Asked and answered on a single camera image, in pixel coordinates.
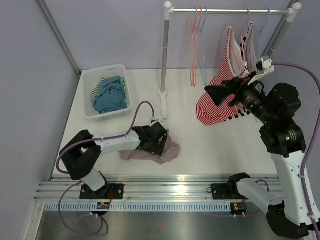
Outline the pink lilac tank top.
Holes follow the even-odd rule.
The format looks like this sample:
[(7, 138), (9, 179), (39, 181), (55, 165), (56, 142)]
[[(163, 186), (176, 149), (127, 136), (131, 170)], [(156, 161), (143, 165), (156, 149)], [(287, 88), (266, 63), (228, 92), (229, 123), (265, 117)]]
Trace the pink lilac tank top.
[(158, 165), (169, 163), (179, 156), (181, 146), (174, 142), (171, 138), (170, 131), (168, 130), (168, 138), (164, 146), (161, 156), (143, 151), (143, 150), (122, 150), (119, 151), (119, 156), (124, 161), (141, 160), (152, 161)]

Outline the blue tank top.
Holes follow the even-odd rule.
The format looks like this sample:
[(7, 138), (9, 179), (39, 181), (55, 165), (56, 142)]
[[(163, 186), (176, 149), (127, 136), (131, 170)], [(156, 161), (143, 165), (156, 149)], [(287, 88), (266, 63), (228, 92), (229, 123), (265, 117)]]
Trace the blue tank top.
[(115, 80), (105, 80), (98, 91), (98, 96), (92, 102), (93, 108), (100, 114), (124, 110), (128, 107), (124, 98), (124, 87)]

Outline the green striped tank top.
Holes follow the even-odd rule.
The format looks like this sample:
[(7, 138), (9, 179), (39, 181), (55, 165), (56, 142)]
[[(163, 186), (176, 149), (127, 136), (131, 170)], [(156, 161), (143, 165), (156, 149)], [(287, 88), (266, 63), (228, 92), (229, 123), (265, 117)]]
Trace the green striped tank top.
[(126, 81), (123, 77), (120, 77), (119, 75), (117, 76), (113, 76), (113, 77), (102, 77), (98, 84), (94, 87), (94, 89), (92, 90), (91, 92), (91, 95), (90, 95), (90, 98), (91, 98), (91, 101), (94, 102), (95, 98), (99, 95), (99, 89), (100, 89), (100, 86), (101, 84), (105, 81), (105, 80), (115, 80), (117, 83), (120, 83), (121, 85), (123, 85), (123, 88), (124, 88), (124, 98), (126, 99), (127, 98), (127, 87), (126, 87)]

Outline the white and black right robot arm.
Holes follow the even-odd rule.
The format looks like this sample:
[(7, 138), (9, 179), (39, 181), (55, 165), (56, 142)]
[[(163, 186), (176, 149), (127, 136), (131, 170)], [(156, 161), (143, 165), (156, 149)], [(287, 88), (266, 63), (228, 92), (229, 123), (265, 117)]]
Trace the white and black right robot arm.
[(302, 174), (299, 172), (307, 147), (301, 128), (293, 120), (301, 107), (297, 89), (287, 83), (278, 83), (265, 95), (250, 83), (249, 77), (235, 77), (204, 89), (218, 107), (228, 96), (234, 95), (232, 105), (243, 105), (262, 122), (260, 137), (276, 167), (283, 198), (273, 196), (244, 172), (228, 178), (226, 194), (233, 199), (252, 201), (265, 214), (269, 227), (277, 236), (289, 239), (308, 236), (316, 228), (303, 198)]

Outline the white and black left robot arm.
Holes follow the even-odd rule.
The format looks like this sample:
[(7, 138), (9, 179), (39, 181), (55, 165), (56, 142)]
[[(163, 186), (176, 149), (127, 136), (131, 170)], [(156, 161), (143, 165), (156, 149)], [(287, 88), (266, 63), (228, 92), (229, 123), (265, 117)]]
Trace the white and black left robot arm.
[(82, 184), (79, 198), (82, 200), (110, 199), (116, 192), (104, 175), (96, 170), (98, 159), (120, 151), (142, 150), (161, 156), (168, 139), (168, 131), (159, 122), (134, 126), (128, 132), (117, 135), (92, 135), (80, 131), (59, 153), (66, 173)]

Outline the red striped tank top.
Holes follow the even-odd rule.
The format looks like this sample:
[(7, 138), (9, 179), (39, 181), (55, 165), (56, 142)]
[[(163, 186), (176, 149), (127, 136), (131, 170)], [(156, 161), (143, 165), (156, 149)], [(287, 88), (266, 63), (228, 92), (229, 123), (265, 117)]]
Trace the red striped tank top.
[(242, 57), (242, 51), (235, 39), (235, 31), (229, 26), (226, 42), (217, 75), (205, 87), (205, 93), (196, 104), (196, 117), (204, 125), (210, 126), (235, 117), (242, 105), (230, 106), (235, 96), (223, 82), (234, 78), (243, 79), (249, 75), (248, 63)]

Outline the black white striped tank top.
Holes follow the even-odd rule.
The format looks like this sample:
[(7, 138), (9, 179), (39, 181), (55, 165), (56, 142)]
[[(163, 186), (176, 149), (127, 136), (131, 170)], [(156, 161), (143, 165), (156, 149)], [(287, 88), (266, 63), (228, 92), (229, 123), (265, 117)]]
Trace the black white striped tank top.
[(254, 23), (250, 22), (242, 37), (240, 45), (235, 39), (235, 31), (231, 26), (227, 28), (226, 58), (231, 71), (231, 78), (245, 78), (257, 70), (256, 52), (254, 47)]

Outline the light blue end hanger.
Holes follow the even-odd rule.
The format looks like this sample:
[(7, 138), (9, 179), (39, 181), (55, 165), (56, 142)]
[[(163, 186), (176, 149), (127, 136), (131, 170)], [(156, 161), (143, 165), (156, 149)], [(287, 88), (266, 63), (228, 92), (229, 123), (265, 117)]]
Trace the light blue end hanger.
[(271, 15), (271, 9), (269, 7), (266, 8), (267, 9), (267, 18), (265, 19), (264, 24), (262, 25), (262, 27), (260, 28), (260, 30), (258, 30), (254, 25), (253, 25), (253, 29), (257, 32), (258, 34), (258, 57), (260, 58), (262, 56), (262, 35), (264, 32), (264, 29), (269, 21), (270, 15)]

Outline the white plastic laundry basket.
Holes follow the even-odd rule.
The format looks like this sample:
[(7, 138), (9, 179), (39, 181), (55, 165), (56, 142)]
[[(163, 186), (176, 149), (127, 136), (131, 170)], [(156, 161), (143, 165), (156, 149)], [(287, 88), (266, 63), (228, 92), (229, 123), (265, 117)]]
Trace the white plastic laundry basket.
[(131, 112), (133, 95), (124, 65), (84, 70), (80, 83), (85, 118), (112, 119)]

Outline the silver white clothes rack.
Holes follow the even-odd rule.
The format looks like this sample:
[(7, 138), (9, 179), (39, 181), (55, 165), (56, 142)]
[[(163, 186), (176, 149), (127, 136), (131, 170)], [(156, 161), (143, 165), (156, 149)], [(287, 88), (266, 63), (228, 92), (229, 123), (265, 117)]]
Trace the silver white clothes rack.
[[(287, 9), (284, 10), (262, 10), (262, 9), (206, 9), (206, 14), (219, 14), (219, 15), (279, 15), (282, 16), (281, 21), (278, 23), (274, 30), (270, 40), (268, 41), (265, 49), (262, 52), (263, 56), (272, 57), (290, 25), (295, 20), (298, 12), (302, 9), (302, 4), (298, 0), (291, 0)], [(168, 118), (168, 104), (166, 90), (166, 72), (167, 72), (167, 59), (168, 59), (168, 42), (169, 42), (169, 29), (170, 19), (173, 14), (197, 14), (198, 9), (194, 8), (175, 8), (170, 1), (164, 3), (164, 29), (163, 29), (163, 47), (162, 47), (162, 69), (160, 88), (158, 90), (158, 96), (160, 98), (161, 116), (162, 119)]]

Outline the aluminium mounting rail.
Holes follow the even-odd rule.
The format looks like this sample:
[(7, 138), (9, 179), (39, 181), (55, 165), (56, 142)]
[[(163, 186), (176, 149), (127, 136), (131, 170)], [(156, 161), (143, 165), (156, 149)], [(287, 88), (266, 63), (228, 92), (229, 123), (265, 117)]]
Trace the aluminium mounting rail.
[[(113, 184), (123, 184), (125, 202), (208, 202), (212, 184), (228, 181), (228, 174), (105, 174)], [(75, 184), (66, 174), (54, 174), (48, 181), (39, 182), (35, 201), (58, 201), (63, 192)]]

